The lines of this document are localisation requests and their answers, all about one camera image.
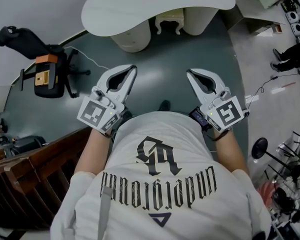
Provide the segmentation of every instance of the cable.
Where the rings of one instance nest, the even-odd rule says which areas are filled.
[[[264,89],[265,84],[267,84],[267,83],[269,83],[270,81],[275,80],[275,79],[277,79],[277,78],[287,77],[287,76],[294,76],[294,75],[300,75],[300,74],[299,74],[299,73],[295,73],[295,74],[283,74],[283,75],[278,75],[278,76],[274,76],[274,77],[272,77],[270,80],[264,82],[263,85],[261,85],[261,86],[258,88],[258,90],[255,92],[255,94],[253,95],[253,97],[252,97],[252,99],[251,99],[251,101],[250,101],[250,103],[249,103],[248,109],[250,108],[250,105],[251,105],[252,101],[254,100],[255,96],[257,95],[257,93],[259,92],[259,90],[261,91],[262,94],[265,92],[265,89]]]
[[[75,49],[77,50],[78,52],[80,52],[81,54],[83,54],[89,61],[92,61],[94,64],[96,64],[99,68],[104,68],[106,70],[110,70],[110,68],[107,68],[106,66],[101,66],[99,65],[98,63],[96,63],[92,58],[89,58],[87,55],[85,55],[84,52],[80,51],[79,49],[73,47],[73,46],[67,46],[67,47],[64,47],[64,49],[69,49],[69,48],[72,48],[72,49]]]

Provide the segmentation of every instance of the white t-shirt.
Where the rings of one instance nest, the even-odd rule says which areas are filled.
[[[103,186],[113,191],[103,239],[251,240],[247,193],[270,231],[249,176],[214,161],[200,125],[182,114],[151,112],[123,124],[104,171],[72,177],[52,240],[98,238]]]

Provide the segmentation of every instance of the green floor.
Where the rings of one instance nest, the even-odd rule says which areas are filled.
[[[137,66],[138,74],[126,102],[134,115],[156,111],[163,100],[171,102],[172,111],[189,113],[198,106],[199,101],[186,76],[186,70],[190,68],[217,73],[230,87],[231,93],[238,97],[242,108],[245,106],[239,65],[230,37],[218,15],[199,36],[190,36],[185,32],[178,36],[173,29],[163,29],[161,35],[156,35],[156,30],[152,29],[150,44],[138,53],[127,53],[111,38],[89,33],[66,46],[76,47],[108,68],[124,64]],[[77,113],[84,95],[90,94],[104,69],[81,54],[73,62],[80,70],[91,70],[89,76],[69,77],[72,89],[80,92],[78,98],[70,98],[66,91],[62,98],[57,99],[35,96],[33,78],[24,82],[22,92],[18,85],[11,88],[3,113],[9,126],[9,135],[40,135],[51,142],[85,126],[76,119]],[[234,132],[247,156],[248,121],[245,119],[237,125]],[[208,141],[207,144],[214,149],[213,144]]]

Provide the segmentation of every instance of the black chair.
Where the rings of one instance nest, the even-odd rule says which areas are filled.
[[[72,93],[68,75],[90,75],[90,70],[77,71],[77,68],[70,65],[73,55],[78,51],[73,49],[67,57],[65,49],[58,44],[45,44],[30,29],[16,28],[15,26],[5,26],[0,30],[0,46],[6,46],[30,60],[36,57],[52,54],[57,56],[57,63],[45,62],[36,64],[35,72],[25,74],[25,70],[20,72],[20,90],[23,90],[24,80],[36,77],[40,72],[49,71],[48,85],[35,85],[35,95],[43,98],[60,98],[64,95],[65,87],[71,98],[76,98],[77,93]]]

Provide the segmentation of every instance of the triangle logo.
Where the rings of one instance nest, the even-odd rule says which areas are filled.
[[[163,228],[171,216],[171,212],[166,213],[149,213],[150,217]]]

